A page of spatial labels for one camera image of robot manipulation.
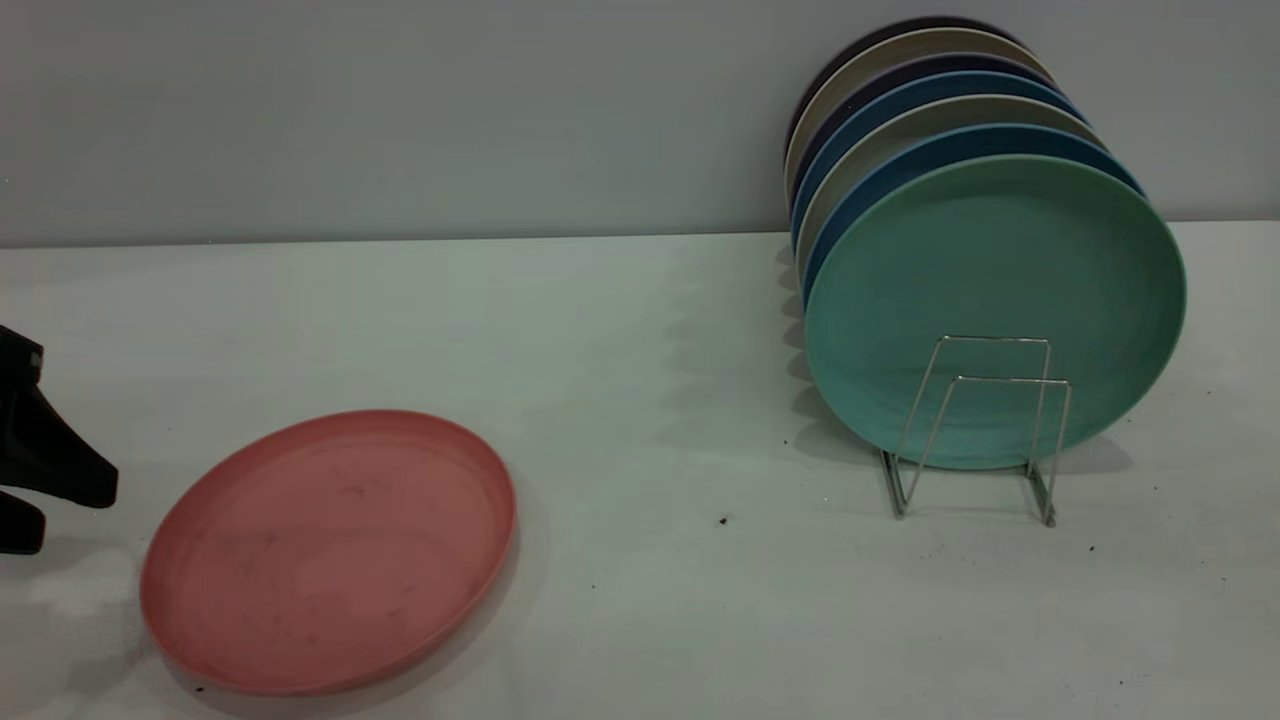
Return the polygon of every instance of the pink plate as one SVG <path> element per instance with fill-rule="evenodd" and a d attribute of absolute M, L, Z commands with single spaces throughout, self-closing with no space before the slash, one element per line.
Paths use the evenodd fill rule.
<path fill-rule="evenodd" d="M 349 689 L 438 647 L 502 568 L 516 493 L 448 420 L 367 410 L 236 452 L 160 524 L 142 614 L 160 648 L 255 694 Z"/>

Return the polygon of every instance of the beige plate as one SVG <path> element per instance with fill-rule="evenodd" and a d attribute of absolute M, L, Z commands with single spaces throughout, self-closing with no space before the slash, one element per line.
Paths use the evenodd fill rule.
<path fill-rule="evenodd" d="M 796 233 L 796 272 L 804 287 L 804 269 L 823 223 L 872 170 L 902 150 L 938 133 L 987 123 L 1027 123 L 1069 132 L 1106 147 L 1088 126 L 1052 105 L 1016 95 L 964 95 L 920 105 L 873 129 L 831 168 L 818 186 Z"/>
<path fill-rule="evenodd" d="M 868 47 L 836 70 L 800 114 L 787 143 L 783 195 L 790 196 L 804 149 L 827 117 L 861 86 L 902 63 L 940 53 L 983 53 L 1025 65 L 1052 79 L 1048 69 L 1029 50 L 989 32 L 963 28 L 931 28 L 891 37 Z"/>

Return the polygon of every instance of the dish rack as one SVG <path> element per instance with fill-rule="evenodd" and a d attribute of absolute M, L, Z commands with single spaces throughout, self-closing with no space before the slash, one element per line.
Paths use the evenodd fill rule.
<path fill-rule="evenodd" d="M 901 452 L 902 445 L 906 442 L 908 433 L 911 430 L 911 424 L 915 421 L 915 415 L 920 409 L 920 400 L 924 397 L 924 388 L 929 384 L 929 378 L 933 375 L 933 366 L 938 360 L 938 352 L 945 345 L 948 343 L 1020 343 L 1020 345 L 1041 345 L 1044 347 L 1044 364 L 1041 370 L 1041 377 L 1038 378 L 1025 378 L 1025 377 L 987 377 L 987 375 L 965 375 L 957 374 L 952 375 L 951 382 L 947 384 L 946 395 L 942 396 L 942 404 L 938 406 L 938 414 L 933 419 L 933 427 L 929 429 L 929 439 L 924 443 L 924 451 L 920 454 L 920 461 L 915 464 L 915 471 L 911 474 L 911 483 L 902 489 L 902 475 L 899 464 L 902 461 Z M 1071 383 L 1066 379 L 1050 378 L 1048 368 L 1050 361 L 1053 356 L 1053 346 L 1047 338 L 1042 337 L 986 337 L 986 336 L 952 336 L 945 334 L 938 338 L 933 345 L 933 354 L 929 356 L 929 364 L 924 369 L 924 377 L 920 378 L 920 388 L 915 393 L 915 401 L 911 404 L 911 411 L 906 415 L 906 423 L 902 425 L 902 434 L 897 441 L 897 446 L 893 452 L 887 450 L 881 450 L 881 465 L 884 470 L 884 483 L 888 486 L 890 502 L 893 506 L 893 516 L 899 520 L 906 518 L 910 510 L 911 498 L 915 495 L 915 487 L 920 480 L 920 473 L 928 465 L 929 450 L 933 447 L 933 441 L 938 437 L 938 428 L 942 425 L 943 418 L 946 418 L 947 407 L 951 405 L 951 396 L 960 384 L 1023 384 L 1023 386 L 1038 386 L 1039 397 L 1036 402 L 1036 416 L 1032 425 L 1032 443 L 1027 454 L 1027 462 L 1021 465 L 1023 474 L 1032 486 L 1032 493 L 1036 496 L 1036 505 L 1039 509 L 1041 520 L 1044 527 L 1052 528 L 1057 524 L 1057 514 L 1053 510 L 1053 484 L 1057 482 L 1057 462 L 1059 457 L 1062 455 L 1062 437 L 1066 432 L 1066 421 L 1071 411 Z M 1041 419 L 1044 413 L 1044 391 L 1048 388 L 1062 388 L 1062 414 L 1059 419 L 1057 428 L 1057 446 L 1053 448 L 1052 460 L 1050 461 L 1048 482 L 1044 482 L 1044 475 L 1039 469 L 1039 457 L 1037 455 L 1037 439 L 1039 438 Z"/>

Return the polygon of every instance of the white table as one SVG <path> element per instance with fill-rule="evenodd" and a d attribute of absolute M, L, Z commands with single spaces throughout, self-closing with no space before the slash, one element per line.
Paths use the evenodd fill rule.
<path fill-rule="evenodd" d="M 18 492 L 49 530 L 0 557 L 0 717 L 1280 716 L 1280 224 L 1175 229 L 1181 345 L 1064 459 L 1056 529 L 1000 474 L 931 471 L 892 518 L 805 380 L 781 234 L 0 251 L 0 323 L 122 471 L 110 510 Z M 488 438 L 515 562 L 388 684 L 196 692 L 141 625 L 154 529 L 358 407 Z"/>

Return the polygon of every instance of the green plate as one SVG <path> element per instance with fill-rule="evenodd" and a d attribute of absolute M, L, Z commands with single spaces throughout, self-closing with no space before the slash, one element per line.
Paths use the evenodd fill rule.
<path fill-rule="evenodd" d="M 942 334 L 1043 337 L 1071 382 L 1064 448 L 1098 434 L 1156 382 L 1178 343 L 1187 277 L 1169 228 L 1093 168 L 1038 155 L 947 165 L 888 195 L 841 236 L 805 310 L 814 382 L 855 433 L 892 451 Z M 948 343 L 904 445 L 919 459 L 956 374 L 1039 377 L 1043 346 Z M 963 384 L 929 465 L 1027 461 L 1039 386 Z M 1044 395 L 1038 454 L 1057 441 Z"/>

